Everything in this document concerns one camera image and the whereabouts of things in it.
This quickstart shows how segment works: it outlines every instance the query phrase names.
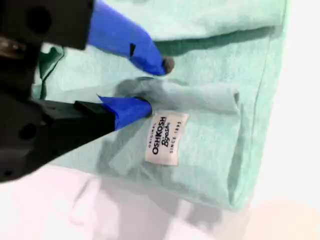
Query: mint green cloth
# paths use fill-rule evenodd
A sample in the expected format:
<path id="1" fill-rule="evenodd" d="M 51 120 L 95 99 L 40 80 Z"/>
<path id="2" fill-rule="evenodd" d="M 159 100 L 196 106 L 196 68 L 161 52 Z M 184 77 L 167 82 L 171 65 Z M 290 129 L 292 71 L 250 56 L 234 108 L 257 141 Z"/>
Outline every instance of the mint green cloth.
<path id="1" fill-rule="evenodd" d="M 60 46 L 44 44 L 39 55 L 39 64 L 35 70 L 34 83 L 32 85 L 32 97 L 44 99 L 46 97 L 46 79 L 55 69 L 59 60 L 64 56 L 64 50 Z"/>
<path id="2" fill-rule="evenodd" d="M 188 113 L 178 166 L 144 161 L 151 118 L 69 152 L 54 164 L 153 185 L 212 206 L 242 208 L 259 172 L 277 87 L 283 35 L 282 27 L 274 26 L 282 23 L 285 1 L 107 3 L 141 23 L 155 39 L 176 39 L 157 43 L 163 55 L 174 57 L 174 71 L 150 79 L 126 59 L 94 47 L 66 49 L 47 77 L 47 99 L 99 102 L 97 94 L 138 95 L 155 111 Z"/>

